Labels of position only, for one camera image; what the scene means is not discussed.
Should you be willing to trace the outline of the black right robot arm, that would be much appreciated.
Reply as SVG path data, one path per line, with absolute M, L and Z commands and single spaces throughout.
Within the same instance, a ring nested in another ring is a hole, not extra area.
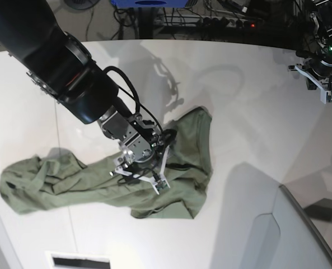
M 86 47 L 60 28 L 47 1 L 0 1 L 0 45 L 82 123 L 97 122 L 106 137 L 118 140 L 122 166 L 165 164 L 175 132 L 142 118 L 137 93 L 135 110 L 128 109 L 108 75 L 119 68 L 101 69 Z

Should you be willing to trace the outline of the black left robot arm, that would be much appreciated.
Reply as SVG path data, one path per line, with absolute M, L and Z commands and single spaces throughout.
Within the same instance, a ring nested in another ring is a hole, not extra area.
M 304 1 L 306 22 L 311 25 L 309 34 L 317 49 L 298 50 L 296 55 L 308 60 L 308 67 L 316 77 L 332 77 L 332 1 Z

